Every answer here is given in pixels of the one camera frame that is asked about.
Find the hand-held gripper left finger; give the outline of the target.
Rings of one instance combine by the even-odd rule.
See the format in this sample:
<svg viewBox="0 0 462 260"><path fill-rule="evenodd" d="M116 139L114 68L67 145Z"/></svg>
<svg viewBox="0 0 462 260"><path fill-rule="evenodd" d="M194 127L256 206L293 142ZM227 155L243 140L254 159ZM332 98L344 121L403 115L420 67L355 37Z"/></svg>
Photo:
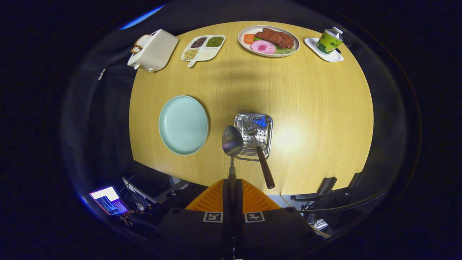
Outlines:
<svg viewBox="0 0 462 260"><path fill-rule="evenodd" d="M184 208L173 207L157 227L162 260L231 260L233 192L223 179Z"/></svg>

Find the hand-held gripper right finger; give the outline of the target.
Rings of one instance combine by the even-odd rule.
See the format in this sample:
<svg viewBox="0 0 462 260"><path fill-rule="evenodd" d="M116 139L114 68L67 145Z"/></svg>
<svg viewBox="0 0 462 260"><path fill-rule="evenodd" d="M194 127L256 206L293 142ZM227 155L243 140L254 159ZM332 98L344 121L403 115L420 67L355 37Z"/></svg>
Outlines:
<svg viewBox="0 0 462 260"><path fill-rule="evenodd" d="M298 260L318 247L318 235L294 207L282 208L244 179L236 182L238 248L245 260Z"/></svg>

